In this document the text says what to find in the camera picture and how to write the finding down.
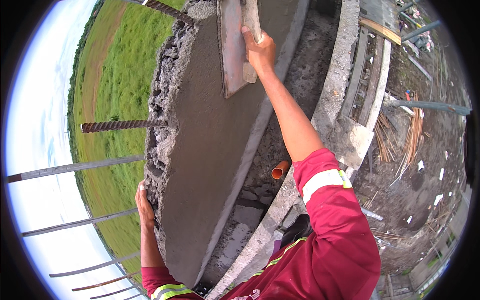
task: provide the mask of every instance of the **trowel handle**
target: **trowel handle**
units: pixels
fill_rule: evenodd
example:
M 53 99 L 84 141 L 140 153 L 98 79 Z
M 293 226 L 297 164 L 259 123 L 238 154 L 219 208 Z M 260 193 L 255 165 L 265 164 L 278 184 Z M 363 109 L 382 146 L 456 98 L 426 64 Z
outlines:
M 243 0 L 242 3 L 242 26 L 247 26 L 253 34 L 253 39 L 258 42 L 262 38 L 260 29 L 260 20 L 258 18 L 257 0 Z M 257 72 L 252 65 L 246 61 L 243 64 L 243 79 L 246 82 L 254 84 L 257 81 Z

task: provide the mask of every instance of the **cloud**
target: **cloud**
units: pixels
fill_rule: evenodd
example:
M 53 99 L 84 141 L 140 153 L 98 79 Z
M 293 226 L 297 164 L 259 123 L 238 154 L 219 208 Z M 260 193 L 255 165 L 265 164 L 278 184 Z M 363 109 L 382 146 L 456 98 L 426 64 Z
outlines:
M 7 119 L 7 174 L 72 163 L 66 132 L 69 78 L 77 43 L 96 0 L 64 0 L 48 14 L 29 46 L 16 78 Z M 88 218 L 73 173 L 11 183 L 12 211 L 22 232 Z M 78 288 L 122 275 L 115 266 L 74 276 L 111 258 L 93 225 L 24 238 L 41 276 L 61 299 L 87 299 L 131 286 L 126 279 L 81 292 Z M 111 296 L 124 299 L 135 289 Z

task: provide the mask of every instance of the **worker's right hand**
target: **worker's right hand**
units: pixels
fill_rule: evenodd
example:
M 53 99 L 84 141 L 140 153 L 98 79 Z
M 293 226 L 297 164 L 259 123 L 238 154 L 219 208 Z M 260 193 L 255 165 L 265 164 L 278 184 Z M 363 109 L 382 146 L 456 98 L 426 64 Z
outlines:
M 245 39 L 247 59 L 257 72 L 260 80 L 265 75 L 274 74 L 276 45 L 273 39 L 262 30 L 262 38 L 257 43 L 248 27 L 242 27 L 241 31 Z
M 137 203 L 138 215 L 140 216 L 140 227 L 153 227 L 155 215 L 152 205 L 147 200 L 147 190 L 145 189 L 144 182 L 145 180 L 142 180 L 138 184 L 135 202 Z

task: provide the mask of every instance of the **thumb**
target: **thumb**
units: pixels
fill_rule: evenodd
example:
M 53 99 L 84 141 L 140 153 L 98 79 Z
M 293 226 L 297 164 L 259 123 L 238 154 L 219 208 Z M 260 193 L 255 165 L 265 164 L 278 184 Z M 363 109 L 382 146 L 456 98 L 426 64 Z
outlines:
M 250 28 L 248 28 L 247 26 L 244 26 L 241 28 L 241 33 L 243 34 L 243 38 L 245 39 L 245 44 L 247 46 L 255 43 L 255 40 L 253 39 L 253 34 L 252 32 L 250 31 Z

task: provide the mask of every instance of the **grass field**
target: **grass field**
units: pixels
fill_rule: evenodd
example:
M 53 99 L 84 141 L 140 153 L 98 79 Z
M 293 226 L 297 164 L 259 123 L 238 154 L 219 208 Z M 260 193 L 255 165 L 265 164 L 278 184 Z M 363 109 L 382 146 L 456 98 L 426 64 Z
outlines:
M 184 0 L 163 0 L 177 9 Z M 141 5 L 106 0 L 91 28 L 78 64 L 73 101 L 75 128 L 84 122 L 138 120 L 148 116 L 147 100 L 156 67 L 156 51 L 171 34 L 173 18 Z M 144 152 L 145 129 L 81 134 L 72 132 L 79 161 L 102 160 Z M 144 162 L 82 171 L 80 189 L 93 216 L 135 207 Z M 98 223 L 117 257 L 140 248 L 138 214 Z M 128 272 L 140 259 L 122 262 Z

